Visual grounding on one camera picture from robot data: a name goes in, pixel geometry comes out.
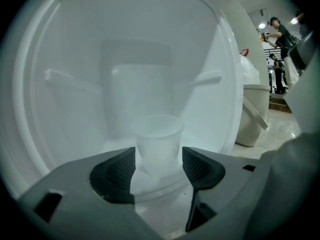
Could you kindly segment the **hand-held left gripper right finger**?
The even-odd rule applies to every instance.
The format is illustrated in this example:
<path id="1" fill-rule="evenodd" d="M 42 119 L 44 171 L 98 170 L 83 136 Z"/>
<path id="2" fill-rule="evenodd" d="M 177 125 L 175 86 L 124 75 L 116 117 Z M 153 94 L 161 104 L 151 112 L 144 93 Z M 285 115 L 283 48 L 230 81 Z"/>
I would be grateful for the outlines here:
<path id="1" fill-rule="evenodd" d="M 244 240 L 267 182 L 274 152 L 243 158 L 182 147 L 192 200 L 182 240 Z"/>

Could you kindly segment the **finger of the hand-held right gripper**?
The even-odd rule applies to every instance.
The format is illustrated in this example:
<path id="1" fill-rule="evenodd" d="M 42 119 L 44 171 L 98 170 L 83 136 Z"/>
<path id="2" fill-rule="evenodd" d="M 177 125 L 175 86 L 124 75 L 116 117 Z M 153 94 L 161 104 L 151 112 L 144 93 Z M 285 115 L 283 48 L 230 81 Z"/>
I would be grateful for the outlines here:
<path id="1" fill-rule="evenodd" d="M 303 133 L 275 151 L 246 239 L 316 239 L 319 215 L 320 134 Z"/>

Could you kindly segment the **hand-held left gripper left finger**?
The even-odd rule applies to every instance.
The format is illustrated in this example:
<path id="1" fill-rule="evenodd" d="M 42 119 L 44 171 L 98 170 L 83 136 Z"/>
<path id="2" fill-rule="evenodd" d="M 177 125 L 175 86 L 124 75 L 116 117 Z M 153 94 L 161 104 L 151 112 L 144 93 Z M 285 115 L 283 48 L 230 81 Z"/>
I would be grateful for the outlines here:
<path id="1" fill-rule="evenodd" d="M 51 240 L 158 240 L 130 193 L 134 147 L 67 162 L 28 189 L 18 205 Z"/>

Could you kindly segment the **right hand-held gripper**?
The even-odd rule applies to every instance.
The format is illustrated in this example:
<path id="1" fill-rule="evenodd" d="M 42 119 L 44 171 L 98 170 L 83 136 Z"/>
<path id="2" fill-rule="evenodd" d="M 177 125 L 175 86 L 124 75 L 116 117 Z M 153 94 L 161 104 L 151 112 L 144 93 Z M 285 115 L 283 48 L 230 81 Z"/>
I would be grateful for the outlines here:
<path id="1" fill-rule="evenodd" d="M 302 133 L 319 132 L 320 43 L 314 32 L 310 31 L 288 55 L 302 75 L 284 99 Z"/>

